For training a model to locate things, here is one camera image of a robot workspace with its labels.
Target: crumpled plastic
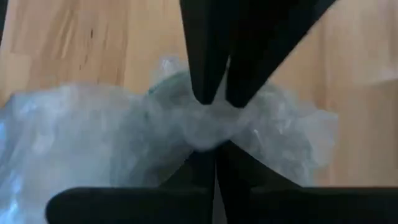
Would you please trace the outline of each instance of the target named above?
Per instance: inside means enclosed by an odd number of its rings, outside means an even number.
[[[158,186],[193,151],[229,139],[286,178],[315,185],[337,120],[270,83],[245,109],[224,100],[223,85],[204,106],[186,70],[142,96],[106,85],[14,95],[0,110],[0,223],[45,223],[46,203],[73,187]]]

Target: wood grain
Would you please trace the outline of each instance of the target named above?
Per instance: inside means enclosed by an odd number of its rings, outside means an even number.
[[[398,185],[398,2],[338,0],[272,81],[337,112],[323,185]],[[0,105],[69,82],[143,93],[164,56],[187,59],[178,0],[10,0]]]

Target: wooden floor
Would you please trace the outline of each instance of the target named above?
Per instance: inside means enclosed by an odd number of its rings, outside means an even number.
[[[10,0],[0,105],[68,82],[143,93],[186,60],[178,0]],[[340,116],[325,185],[398,185],[398,1],[338,0],[272,77]]]

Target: clear plastic bag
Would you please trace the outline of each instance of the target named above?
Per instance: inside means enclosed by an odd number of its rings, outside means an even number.
[[[336,115],[271,84],[237,109],[223,88],[203,106],[181,71],[143,96],[105,85],[13,96],[0,110],[0,223],[45,223],[45,204],[72,187],[158,186],[194,150],[228,139],[290,180],[313,185],[334,145]]]

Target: plastic bag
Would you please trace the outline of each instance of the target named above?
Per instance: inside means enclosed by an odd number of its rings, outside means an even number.
[[[228,139],[313,185],[334,145],[325,123],[335,126],[336,115],[301,106],[271,84],[237,109],[223,88],[203,106],[181,71],[143,96],[105,85],[15,95],[0,110],[0,223],[45,223],[45,204],[72,187],[158,186],[192,151]]]

